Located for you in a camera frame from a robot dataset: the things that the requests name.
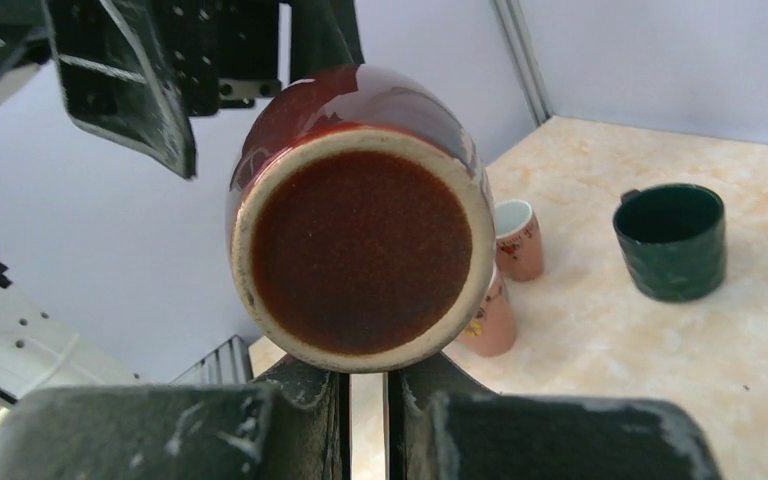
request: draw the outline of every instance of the orange cup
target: orange cup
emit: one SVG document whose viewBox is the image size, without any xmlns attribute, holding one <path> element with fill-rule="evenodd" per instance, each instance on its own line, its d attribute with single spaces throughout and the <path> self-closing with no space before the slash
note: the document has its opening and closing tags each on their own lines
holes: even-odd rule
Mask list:
<svg viewBox="0 0 768 480">
<path fill-rule="evenodd" d="M 497 267 L 481 307 L 472 317 L 457 341 L 482 357 L 501 355 L 514 345 L 516 323 L 508 302 L 505 280 Z"/>
<path fill-rule="evenodd" d="M 531 204 L 508 200 L 496 205 L 496 264 L 517 282 L 543 274 L 543 240 Z"/>
</svg>

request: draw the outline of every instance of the cup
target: cup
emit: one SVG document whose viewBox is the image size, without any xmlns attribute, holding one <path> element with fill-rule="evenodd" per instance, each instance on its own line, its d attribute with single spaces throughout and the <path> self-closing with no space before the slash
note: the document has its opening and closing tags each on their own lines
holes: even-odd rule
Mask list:
<svg viewBox="0 0 768 480">
<path fill-rule="evenodd" d="M 422 86 L 371 65 L 299 80 L 252 126 L 228 193 L 237 291 L 290 355 L 347 373 L 426 358 L 493 274 L 475 146 Z"/>
<path fill-rule="evenodd" d="M 705 187 L 675 183 L 627 192 L 614 231 L 634 285 L 648 297 L 695 300 L 725 279 L 725 205 Z"/>
<path fill-rule="evenodd" d="M 482 357 L 501 355 L 514 345 L 516 323 L 505 280 L 497 268 L 481 306 L 457 341 Z"/>
<path fill-rule="evenodd" d="M 517 282 L 543 274 L 543 240 L 531 204 L 508 200 L 496 205 L 496 264 Z"/>
</svg>

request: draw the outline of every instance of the unglazed rim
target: unglazed rim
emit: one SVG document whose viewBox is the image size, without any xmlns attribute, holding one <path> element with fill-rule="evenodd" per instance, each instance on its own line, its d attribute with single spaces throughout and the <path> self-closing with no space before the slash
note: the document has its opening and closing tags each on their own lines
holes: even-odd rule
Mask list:
<svg viewBox="0 0 768 480">
<path fill-rule="evenodd" d="M 263 307 L 251 275 L 254 228 L 260 210 L 281 182 L 300 168 L 336 153 L 352 150 L 398 155 L 429 170 L 460 200 L 472 235 L 470 268 L 461 294 L 441 320 L 410 342 L 371 355 L 341 355 L 308 345 L 275 321 Z M 231 271 L 237 292 L 252 319 L 278 347 L 304 362 L 344 373 L 397 369 L 427 358 L 451 343 L 466 327 L 487 292 L 495 259 L 495 228 L 491 206 L 466 167 L 451 155 L 413 135 L 375 127 L 357 127 L 323 135 L 281 153 L 247 189 L 231 230 Z"/>
</svg>

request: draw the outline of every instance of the table surface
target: table surface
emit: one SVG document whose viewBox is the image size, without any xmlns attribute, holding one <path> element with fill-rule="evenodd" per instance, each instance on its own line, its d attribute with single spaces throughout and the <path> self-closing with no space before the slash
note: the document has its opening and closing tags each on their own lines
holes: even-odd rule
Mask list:
<svg viewBox="0 0 768 480">
<path fill-rule="evenodd" d="M 768 146 L 553 118 L 488 175 L 496 201 L 534 206 L 546 273 L 508 281 L 510 352 L 446 353 L 501 393 L 670 400 L 702 426 L 725 478 L 768 478 Z M 623 192 L 669 182 L 726 204 L 726 282 L 681 305 L 635 290 L 611 226 Z M 250 354 L 259 374 L 283 352 L 261 339 Z M 352 382 L 353 478 L 383 479 L 381 376 Z"/>
</svg>

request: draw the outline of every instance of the white wall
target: white wall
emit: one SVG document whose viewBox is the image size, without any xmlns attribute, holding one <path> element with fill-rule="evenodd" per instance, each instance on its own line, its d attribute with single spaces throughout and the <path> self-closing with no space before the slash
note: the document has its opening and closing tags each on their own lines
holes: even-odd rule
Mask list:
<svg viewBox="0 0 768 480">
<path fill-rule="evenodd" d="M 557 114 L 768 143 L 768 1 L 520 3 Z"/>
<path fill-rule="evenodd" d="M 489 4 L 360 0 L 358 10 L 367 60 L 437 93 L 485 159 L 531 131 Z M 11 276 L 147 378 L 172 380 L 232 334 L 257 335 L 223 227 L 231 167 L 256 114 L 194 123 L 199 178 L 188 183 L 72 126 L 44 70 L 0 109 L 0 253 Z"/>
</svg>

